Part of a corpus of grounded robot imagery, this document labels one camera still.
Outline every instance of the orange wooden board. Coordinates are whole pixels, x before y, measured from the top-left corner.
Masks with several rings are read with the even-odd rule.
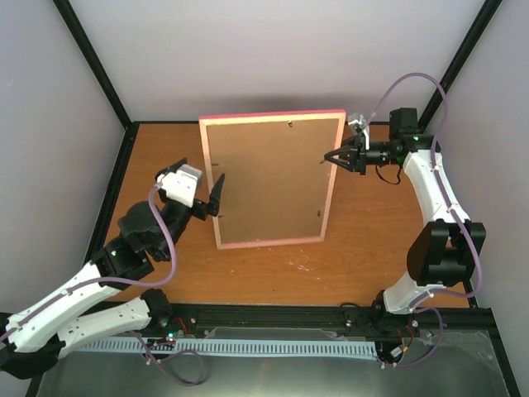
[[[386,140],[388,128],[372,126],[371,136]],[[182,157],[204,170],[198,124],[140,126],[107,241],[119,233],[117,220],[127,209],[147,200],[155,173]],[[381,172],[391,179],[396,170]],[[207,199],[206,185],[200,199]],[[392,186],[372,169],[365,176],[338,169],[324,242],[219,251],[212,220],[193,219],[177,244],[177,274],[162,289],[175,303],[370,305],[403,275],[407,250],[421,230],[421,210],[405,175]],[[169,263],[155,263],[144,280],[161,280],[168,272]],[[142,290],[130,287],[113,299],[129,300]],[[468,307],[465,299],[442,294],[427,302]]]
[[[340,145],[345,120],[344,110],[201,117],[209,188],[226,174],[217,247],[321,242],[336,176],[322,153]]]

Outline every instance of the white bracket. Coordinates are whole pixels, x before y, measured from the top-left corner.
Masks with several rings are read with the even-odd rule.
[[[457,212],[461,220],[469,219],[469,215],[461,208],[450,186],[450,182],[446,178],[442,155],[441,153],[436,153],[437,169],[448,192],[448,197],[452,202],[450,208],[446,205],[433,173],[430,156],[429,150],[411,152],[406,156],[403,165],[404,174],[411,180],[415,189],[417,201],[421,207],[423,224],[426,225],[428,222],[436,221],[437,219],[443,219],[447,223],[455,223],[455,219],[450,213],[451,209]]]
[[[102,287],[99,283],[94,283],[81,289],[77,289],[71,294],[64,293],[70,287],[98,277],[101,277],[98,267],[92,262],[88,262],[77,275],[43,298],[39,303],[34,304],[20,313],[13,314],[8,319],[6,331],[9,331],[11,328],[18,328],[9,337],[9,342],[15,343],[17,346],[15,352],[36,352],[71,318],[83,314],[95,304],[120,292],[119,289],[107,285]],[[42,306],[42,304],[45,304],[58,294],[64,294],[64,297],[37,314],[22,327],[18,327],[19,322],[28,314],[32,313]]]
[[[143,329],[150,320],[149,306],[140,297],[114,308],[76,318],[57,332],[59,340],[65,342],[59,358],[104,337]]]
[[[353,113],[347,118],[347,124],[355,129],[356,126],[360,127],[360,130],[365,136],[365,149],[369,150],[369,125],[365,120],[364,115],[359,113]]]
[[[423,300],[433,297],[433,289],[446,288],[441,284],[419,286],[409,273],[406,272],[397,283],[384,291],[384,305],[386,311],[393,314],[410,314]],[[414,302],[419,295],[429,293],[423,299]]]
[[[157,182],[165,190],[167,197],[186,207],[192,207],[197,189],[202,182],[202,171],[191,165],[182,165],[177,171],[160,175]]]

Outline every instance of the metal floor panel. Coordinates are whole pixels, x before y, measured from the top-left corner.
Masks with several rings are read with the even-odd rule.
[[[412,361],[430,349],[414,342]],[[141,354],[75,352],[42,381],[39,397],[105,396],[506,396],[492,347],[484,335],[459,333],[423,364],[381,370],[373,361],[350,358],[237,358],[207,356],[207,380],[180,387],[166,380]],[[198,374],[195,357],[168,363],[184,379]]]

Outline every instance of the black metal frame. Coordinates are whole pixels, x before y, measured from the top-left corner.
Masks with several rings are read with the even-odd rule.
[[[461,42],[460,48],[455,53],[454,58],[448,65],[448,69],[446,69],[445,74],[443,74],[443,77],[439,82],[445,92],[448,92],[454,83],[455,78],[459,75],[461,69],[463,69],[466,60],[469,58],[476,44],[478,44],[479,38],[483,35],[488,23],[493,19],[493,16],[501,3],[502,0],[484,1],[477,17],[474,19],[474,22],[472,22],[469,31]],[[428,101],[428,104],[419,119],[419,127],[423,131],[428,127],[428,124],[436,114],[441,103],[441,94],[436,90],[431,96],[430,101]]]
[[[443,75],[441,85],[446,91],[454,83],[458,73],[469,58],[472,49],[483,34],[486,26],[492,19],[502,0],[485,0],[478,16],[470,27],[454,59]],[[126,173],[128,161],[135,143],[139,125],[142,122],[131,122],[121,100],[117,96],[110,79],[108,78],[98,56],[95,53],[88,37],[86,36],[79,19],[75,16],[74,9],[68,0],[54,0],[64,22],[68,26],[79,49],[90,65],[94,75],[107,99],[116,112],[117,117],[125,128],[122,145],[118,153],[112,176],[108,183],[107,193],[102,203],[98,220],[94,228],[86,258],[102,248],[105,241],[112,213]],[[441,96],[435,92],[420,119],[420,127],[426,128],[441,104]],[[192,122],[145,122],[145,123],[196,123]],[[465,290],[470,292],[472,285],[465,283]],[[117,302],[103,302],[93,308],[93,311],[106,309]],[[506,381],[511,395],[520,395],[516,380],[508,362],[507,354],[503,347],[501,337],[496,326],[494,316],[490,309],[479,309],[475,299],[469,299],[470,309],[441,309],[443,322],[448,329],[483,330],[491,337],[494,350],[501,367],[503,378]],[[371,308],[355,307],[289,307],[289,306],[251,306],[251,305],[206,305],[206,304],[173,304],[174,312],[181,317],[188,326],[190,333],[197,337],[204,335],[216,327],[244,327],[244,328],[318,328],[333,331],[347,336],[364,337],[370,341],[392,342],[396,334],[381,335],[372,328],[367,327],[366,319],[370,316]],[[417,320],[423,328],[437,328],[437,318],[431,313],[418,315]],[[146,336],[160,336],[159,329],[144,332]],[[34,397],[39,389],[41,377],[32,380],[26,397]]]

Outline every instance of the wooden tabletop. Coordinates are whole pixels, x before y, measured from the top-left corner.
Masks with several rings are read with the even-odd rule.
[[[387,136],[387,126],[371,127],[372,140]],[[147,199],[155,173],[183,157],[204,170],[198,124],[140,125],[107,242],[119,233],[117,220],[127,209]],[[393,167],[381,172],[388,179],[396,174]],[[204,179],[198,197],[207,196]],[[162,289],[175,303],[370,305],[403,275],[407,250],[421,230],[421,210],[404,174],[393,186],[372,168],[365,176],[339,169],[324,242],[219,251],[212,220],[192,219],[176,246],[177,275]],[[161,280],[169,272],[169,263],[153,263],[155,272],[144,280]],[[462,285],[455,289],[463,291]],[[140,292],[130,287],[113,300]],[[429,304],[468,307],[466,299],[443,294]]]

